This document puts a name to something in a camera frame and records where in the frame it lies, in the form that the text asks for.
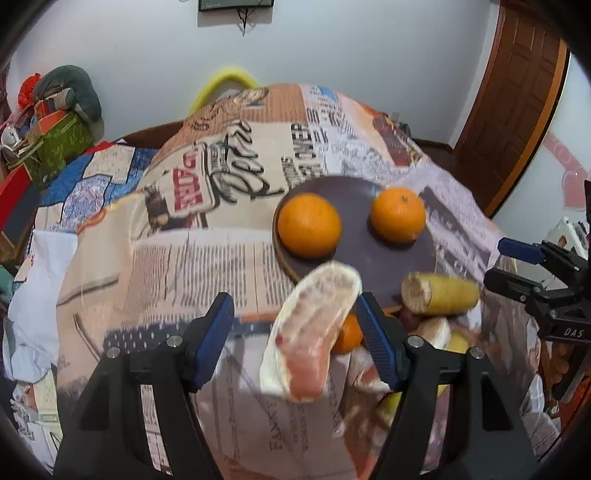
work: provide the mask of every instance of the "metal screw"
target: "metal screw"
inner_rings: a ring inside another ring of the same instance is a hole
[[[107,358],[117,358],[121,353],[121,348],[118,346],[112,346],[107,350]]]
[[[176,348],[183,344],[183,337],[180,335],[173,335],[166,339],[166,345],[171,346],[172,348]]]
[[[479,346],[474,346],[470,348],[470,355],[472,355],[477,360],[484,358],[484,350]]]
[[[425,344],[425,340],[420,338],[418,335],[412,335],[408,337],[407,342],[413,348],[421,348]]]

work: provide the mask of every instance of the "pink wall decal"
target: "pink wall decal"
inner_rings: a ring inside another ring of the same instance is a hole
[[[542,145],[550,150],[550,153],[564,167],[562,176],[564,208],[584,212],[586,207],[584,181],[591,180],[589,172],[553,132],[546,133]]]

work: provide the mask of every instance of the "small orange fruit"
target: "small orange fruit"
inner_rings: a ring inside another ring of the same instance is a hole
[[[390,242],[414,242],[425,228],[425,205],[412,190],[393,187],[380,192],[369,215],[377,233]]]
[[[363,333],[354,313],[349,313],[331,350],[335,355],[349,353],[363,341]]]
[[[330,202],[315,193],[300,193],[279,212],[277,233],[285,247],[303,258],[326,257],[339,243],[342,226]]]

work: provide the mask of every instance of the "round plate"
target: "round plate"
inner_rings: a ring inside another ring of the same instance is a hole
[[[379,305],[391,310],[400,305],[402,279],[410,272],[435,272],[435,245],[427,228],[411,245],[389,244],[379,239],[368,218],[375,196],[382,187],[353,177],[321,177],[291,190],[277,206],[273,217],[273,245],[279,263],[295,281],[327,260],[355,267],[363,290],[371,291]],[[330,258],[305,260],[293,256],[277,234],[277,219],[285,203],[299,193],[315,193],[327,199],[339,212],[343,233]]]

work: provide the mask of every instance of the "brown wooden door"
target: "brown wooden door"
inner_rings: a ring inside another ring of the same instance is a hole
[[[534,14],[501,7],[489,65],[454,151],[453,174],[486,215],[509,195],[546,130],[566,53]]]

